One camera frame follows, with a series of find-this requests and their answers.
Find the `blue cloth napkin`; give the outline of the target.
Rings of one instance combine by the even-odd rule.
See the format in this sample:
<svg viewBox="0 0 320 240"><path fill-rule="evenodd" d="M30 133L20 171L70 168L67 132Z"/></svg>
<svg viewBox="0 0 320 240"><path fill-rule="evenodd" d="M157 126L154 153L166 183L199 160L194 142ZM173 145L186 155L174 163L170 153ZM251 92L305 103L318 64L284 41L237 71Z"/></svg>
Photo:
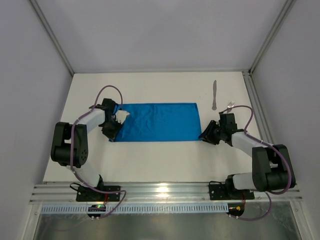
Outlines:
<svg viewBox="0 0 320 240"><path fill-rule="evenodd" d="M202 133L194 102L127 103L129 113L115 142L197 141Z"/></svg>

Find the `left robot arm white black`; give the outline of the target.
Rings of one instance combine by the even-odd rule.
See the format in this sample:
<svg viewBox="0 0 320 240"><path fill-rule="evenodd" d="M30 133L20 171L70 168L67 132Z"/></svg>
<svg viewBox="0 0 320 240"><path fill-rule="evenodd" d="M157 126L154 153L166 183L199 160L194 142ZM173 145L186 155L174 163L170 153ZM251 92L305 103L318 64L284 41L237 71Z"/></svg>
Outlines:
<svg viewBox="0 0 320 240"><path fill-rule="evenodd" d="M78 202L119 202L120 186L107 186L100 174L88 162L89 133L100 128L110 141L115 141L129 116L129 112L110 98L93 105L74 123L58 122L54 128L50 158L68 168L79 181Z"/></svg>

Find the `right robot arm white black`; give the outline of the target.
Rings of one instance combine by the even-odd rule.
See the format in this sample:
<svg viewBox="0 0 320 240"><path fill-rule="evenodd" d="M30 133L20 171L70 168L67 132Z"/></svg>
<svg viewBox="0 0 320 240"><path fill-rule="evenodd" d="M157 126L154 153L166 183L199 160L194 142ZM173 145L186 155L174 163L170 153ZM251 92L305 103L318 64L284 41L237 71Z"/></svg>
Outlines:
<svg viewBox="0 0 320 240"><path fill-rule="evenodd" d="M254 140L238 128L232 113L219 113L219 121L211 120L199 140L218 145L225 142L251 157L251 171L228 175L223 183L209 184L211 200L254 199L253 191L280 194L296 186L296 178L287 147Z"/></svg>

